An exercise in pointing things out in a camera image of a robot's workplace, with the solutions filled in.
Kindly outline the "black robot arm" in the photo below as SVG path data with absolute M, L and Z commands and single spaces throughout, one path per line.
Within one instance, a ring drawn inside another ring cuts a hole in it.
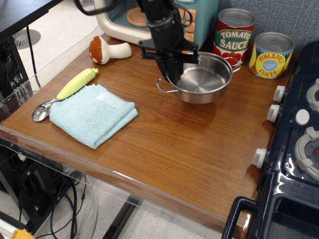
M 198 45 L 184 37 L 180 5 L 172 0 L 139 0 L 138 5 L 146 14 L 146 25 L 152 36 L 137 43 L 142 58 L 155 60 L 162 75 L 176 84 L 185 63 L 199 63 Z

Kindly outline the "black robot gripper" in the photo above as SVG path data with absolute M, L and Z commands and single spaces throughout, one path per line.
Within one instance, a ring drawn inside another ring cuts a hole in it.
M 198 63 L 198 45 L 184 38 L 183 26 L 175 17 L 146 21 L 151 39 L 138 42 L 144 59 L 155 60 L 163 77 L 176 84 L 183 63 Z

